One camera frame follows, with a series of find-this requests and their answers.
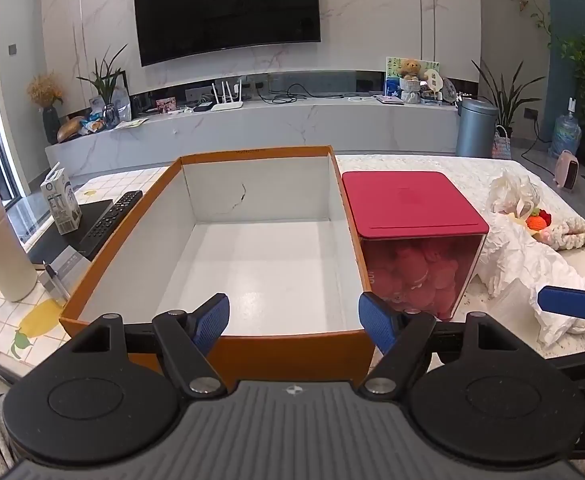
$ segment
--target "cardboard box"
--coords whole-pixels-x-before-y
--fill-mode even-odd
[[[353,380],[373,343],[359,323],[370,290],[328,146],[183,156],[96,256],[60,319],[74,336],[118,312],[149,322],[217,292],[230,322],[208,356],[224,382]],[[154,356],[134,356],[157,367]]]
[[[81,220],[81,208],[77,203],[65,168],[59,168],[59,163],[57,163],[42,182],[41,188],[60,234],[64,235],[77,230]]]
[[[395,310],[450,320],[488,224],[436,171],[349,171],[343,179],[373,292]]]

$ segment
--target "black round pad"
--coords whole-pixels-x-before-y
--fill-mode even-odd
[[[166,378],[98,353],[52,356],[4,403],[16,447],[37,462],[66,466],[131,456],[162,438],[177,416],[176,392]]]
[[[526,352],[482,351],[444,365],[417,381],[408,402],[426,438],[483,465],[556,460],[585,423],[577,387]]]

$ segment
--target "white router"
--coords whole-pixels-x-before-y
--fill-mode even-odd
[[[232,92],[230,92],[230,85],[228,81],[225,82],[226,86],[224,86],[224,81],[221,82],[221,90],[223,91],[223,102],[219,101],[219,96],[217,94],[217,87],[215,84],[212,84],[212,93],[214,94],[214,98],[217,101],[217,104],[213,106],[210,111],[216,112],[218,110],[234,110],[236,108],[241,108],[244,105],[244,102],[241,100],[241,79],[239,80],[239,97],[237,101],[233,100]],[[226,101],[226,87],[228,88],[228,99],[230,101]]]

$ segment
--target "crack on box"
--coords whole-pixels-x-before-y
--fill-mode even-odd
[[[226,215],[229,215],[230,213],[232,213],[232,212],[235,210],[235,208],[236,208],[236,207],[237,207],[239,204],[241,204],[241,203],[244,201],[244,199],[246,198],[246,186],[244,186],[244,183],[243,183],[243,182],[241,183],[241,187],[244,189],[244,194],[243,194],[243,195],[241,195],[241,198],[239,199],[239,202],[237,202],[237,203],[236,203],[236,204],[235,204],[233,207],[231,207],[231,208],[230,208],[230,211],[227,211],[227,212],[226,212],[226,213],[224,213],[224,214],[226,214]]]

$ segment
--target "wall-mounted tv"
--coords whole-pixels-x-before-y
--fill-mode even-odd
[[[319,0],[134,0],[142,66],[276,43],[320,41]]]

